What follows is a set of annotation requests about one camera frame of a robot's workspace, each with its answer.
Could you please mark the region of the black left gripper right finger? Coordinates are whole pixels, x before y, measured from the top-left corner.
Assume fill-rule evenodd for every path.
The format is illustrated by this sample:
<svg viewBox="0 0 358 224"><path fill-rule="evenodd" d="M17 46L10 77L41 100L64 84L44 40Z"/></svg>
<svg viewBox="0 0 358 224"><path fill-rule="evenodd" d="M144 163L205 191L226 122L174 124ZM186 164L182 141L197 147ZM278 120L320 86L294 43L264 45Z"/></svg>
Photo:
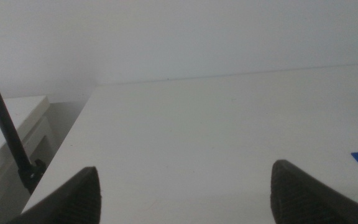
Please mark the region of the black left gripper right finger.
<svg viewBox="0 0 358 224"><path fill-rule="evenodd" d="M272 166L270 208L276 223L358 223L358 203L287 160Z"/></svg>

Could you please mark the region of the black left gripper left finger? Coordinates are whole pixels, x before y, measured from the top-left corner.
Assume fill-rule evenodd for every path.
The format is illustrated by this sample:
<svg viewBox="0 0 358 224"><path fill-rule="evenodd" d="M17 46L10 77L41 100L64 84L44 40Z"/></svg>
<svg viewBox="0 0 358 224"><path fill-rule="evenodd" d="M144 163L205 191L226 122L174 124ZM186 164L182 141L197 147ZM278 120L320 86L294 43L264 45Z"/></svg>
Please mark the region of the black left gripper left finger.
<svg viewBox="0 0 358 224"><path fill-rule="evenodd" d="M98 224L101 189L98 171L85 167L10 224Z"/></svg>

